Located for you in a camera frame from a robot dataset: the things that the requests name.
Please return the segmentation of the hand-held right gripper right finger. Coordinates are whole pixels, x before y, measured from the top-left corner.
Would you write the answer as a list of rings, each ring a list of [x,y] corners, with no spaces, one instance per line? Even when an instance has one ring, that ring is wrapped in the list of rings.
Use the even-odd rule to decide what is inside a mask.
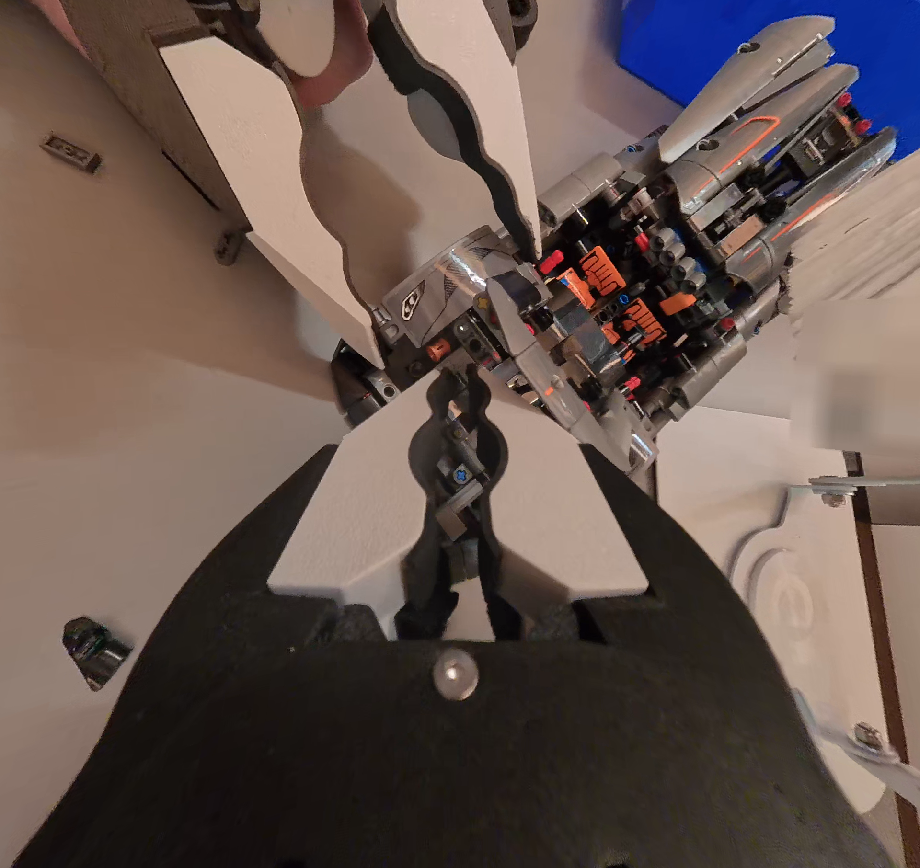
[[[478,573],[492,601],[638,597],[650,586],[567,430],[471,365],[469,409],[486,484]]]

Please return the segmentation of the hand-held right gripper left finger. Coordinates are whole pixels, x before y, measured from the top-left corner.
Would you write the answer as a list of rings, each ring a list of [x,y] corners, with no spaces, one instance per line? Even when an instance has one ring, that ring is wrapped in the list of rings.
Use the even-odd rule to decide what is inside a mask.
[[[439,463],[456,386],[432,370],[347,434],[268,586],[310,598],[439,598],[452,594]]]

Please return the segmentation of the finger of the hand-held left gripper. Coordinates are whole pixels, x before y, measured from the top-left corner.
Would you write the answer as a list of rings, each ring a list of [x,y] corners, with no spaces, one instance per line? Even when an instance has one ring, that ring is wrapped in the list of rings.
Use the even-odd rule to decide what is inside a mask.
[[[216,36],[159,53],[244,211],[248,240],[341,339],[384,368],[371,312],[350,286],[342,244],[307,196],[304,129],[286,83]]]
[[[410,118],[486,184],[521,256],[542,254],[507,0],[366,0],[367,33]]]

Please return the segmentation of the grey lego car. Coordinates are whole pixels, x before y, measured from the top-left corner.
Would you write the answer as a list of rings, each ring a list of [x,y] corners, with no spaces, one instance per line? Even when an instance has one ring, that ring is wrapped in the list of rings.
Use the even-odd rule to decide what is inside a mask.
[[[384,368],[340,342],[332,360],[354,425],[432,370],[512,392],[624,471],[791,305],[793,247],[823,209],[890,164],[894,126],[858,109],[856,66],[834,62],[834,18],[772,23],[667,126],[601,152],[537,199],[527,261],[482,227],[434,256],[376,310]]]

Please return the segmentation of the black lego wheel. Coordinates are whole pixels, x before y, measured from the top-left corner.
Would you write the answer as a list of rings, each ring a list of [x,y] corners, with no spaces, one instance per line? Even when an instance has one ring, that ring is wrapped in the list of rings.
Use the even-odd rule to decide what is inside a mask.
[[[537,0],[506,0],[511,20],[514,46],[522,50],[538,18]]]

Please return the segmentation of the grey lego plate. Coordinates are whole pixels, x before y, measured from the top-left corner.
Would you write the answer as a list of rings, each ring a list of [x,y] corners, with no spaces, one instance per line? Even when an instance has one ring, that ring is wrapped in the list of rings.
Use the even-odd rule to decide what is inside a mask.
[[[102,157],[98,152],[85,149],[55,133],[50,133],[42,139],[40,149],[83,173],[94,174],[102,164]]]

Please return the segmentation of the black triangular lego panel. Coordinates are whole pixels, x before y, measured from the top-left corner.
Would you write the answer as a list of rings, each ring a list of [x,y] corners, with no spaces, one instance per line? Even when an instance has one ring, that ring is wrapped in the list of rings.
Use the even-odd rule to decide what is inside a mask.
[[[86,616],[65,623],[62,643],[92,691],[102,690],[132,654],[130,644]]]

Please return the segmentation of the person's left hand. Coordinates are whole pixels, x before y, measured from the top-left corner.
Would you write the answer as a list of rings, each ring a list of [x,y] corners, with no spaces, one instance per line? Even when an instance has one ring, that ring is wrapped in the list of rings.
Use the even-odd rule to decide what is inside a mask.
[[[336,29],[328,65],[316,76],[292,78],[295,95],[305,110],[334,101],[362,79],[374,60],[360,0],[333,0],[333,11]]]

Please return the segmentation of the white book stand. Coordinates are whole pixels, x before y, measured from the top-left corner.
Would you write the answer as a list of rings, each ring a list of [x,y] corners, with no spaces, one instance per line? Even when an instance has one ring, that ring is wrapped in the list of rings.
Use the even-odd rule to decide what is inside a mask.
[[[806,727],[857,813],[882,788],[918,804],[918,770],[887,737],[851,497],[811,487],[845,476],[784,418],[698,406],[658,437],[661,506],[726,575],[765,635]]]

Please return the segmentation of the blue storage bin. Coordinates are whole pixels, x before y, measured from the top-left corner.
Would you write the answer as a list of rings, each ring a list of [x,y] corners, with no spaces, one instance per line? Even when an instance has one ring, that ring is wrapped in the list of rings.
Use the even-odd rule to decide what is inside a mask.
[[[860,70],[857,106],[898,130],[896,155],[918,150],[919,0],[621,0],[608,41],[621,67],[685,105],[744,40],[806,14],[834,18],[833,61]]]

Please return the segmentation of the open instruction booklet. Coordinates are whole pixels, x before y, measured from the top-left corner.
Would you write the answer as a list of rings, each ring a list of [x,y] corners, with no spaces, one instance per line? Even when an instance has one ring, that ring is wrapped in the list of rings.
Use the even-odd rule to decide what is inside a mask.
[[[796,435],[918,458],[919,151],[825,209],[793,253]]]

